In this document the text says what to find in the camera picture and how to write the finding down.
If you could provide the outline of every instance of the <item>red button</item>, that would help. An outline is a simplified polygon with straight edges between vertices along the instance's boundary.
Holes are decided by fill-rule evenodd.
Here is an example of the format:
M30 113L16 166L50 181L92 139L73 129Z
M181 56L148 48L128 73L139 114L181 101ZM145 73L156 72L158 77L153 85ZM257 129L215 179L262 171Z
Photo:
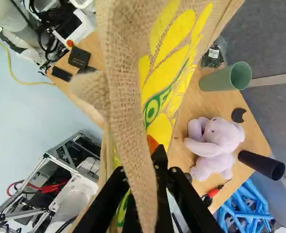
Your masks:
M66 45L68 45L69 47L73 47L74 46L73 40L67 40Z

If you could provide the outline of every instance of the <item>stuffed animal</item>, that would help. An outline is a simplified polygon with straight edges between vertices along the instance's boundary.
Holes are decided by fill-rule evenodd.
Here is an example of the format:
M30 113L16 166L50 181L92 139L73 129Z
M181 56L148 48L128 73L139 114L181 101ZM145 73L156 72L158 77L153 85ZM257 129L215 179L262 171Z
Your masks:
M231 179L235 162L232 152L244 141L243 128L221 117L200 117L188 122L188 135L184 145L200 156L190 170L191 176L204 181L212 173L221 173L225 179Z

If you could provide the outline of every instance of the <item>red cable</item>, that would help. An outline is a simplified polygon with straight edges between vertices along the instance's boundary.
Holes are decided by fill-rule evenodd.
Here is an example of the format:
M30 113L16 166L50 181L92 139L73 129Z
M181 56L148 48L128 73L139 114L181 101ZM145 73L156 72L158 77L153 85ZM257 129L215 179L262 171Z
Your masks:
M11 196L12 194L9 192L10 188L16 184L19 184L19 183L23 183L24 180L20 180L20 181L17 181L17 182L14 182L12 184L10 184L7 189L6 189L6 194L8 196ZM55 191L58 191L59 190L59 186L61 185L64 185L66 184L67 182L62 182L62 183L58 183L58 184L53 184L53 185L48 185L48 186L44 186L44 187L36 187L35 185L31 184L31 183L28 183L27 186L31 187L31 188L34 188L35 190L41 190L43 193L50 193L50 192L55 192Z
M42 190L42 188L36 187L35 185L28 183L28 186L34 188L35 190Z

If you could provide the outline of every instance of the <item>black crescent piece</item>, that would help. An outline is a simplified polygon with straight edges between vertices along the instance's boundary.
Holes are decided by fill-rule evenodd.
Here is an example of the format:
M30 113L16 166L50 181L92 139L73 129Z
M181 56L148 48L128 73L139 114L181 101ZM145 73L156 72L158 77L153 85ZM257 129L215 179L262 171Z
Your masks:
M231 113L231 119L236 123L243 123L243 114L246 113L244 108L236 108Z

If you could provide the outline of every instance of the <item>red screwdriver handle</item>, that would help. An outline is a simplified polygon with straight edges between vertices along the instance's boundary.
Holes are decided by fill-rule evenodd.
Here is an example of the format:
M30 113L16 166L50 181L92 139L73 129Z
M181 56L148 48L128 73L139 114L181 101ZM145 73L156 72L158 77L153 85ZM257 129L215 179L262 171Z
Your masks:
M218 188L211 189L207 194L212 198L219 192Z

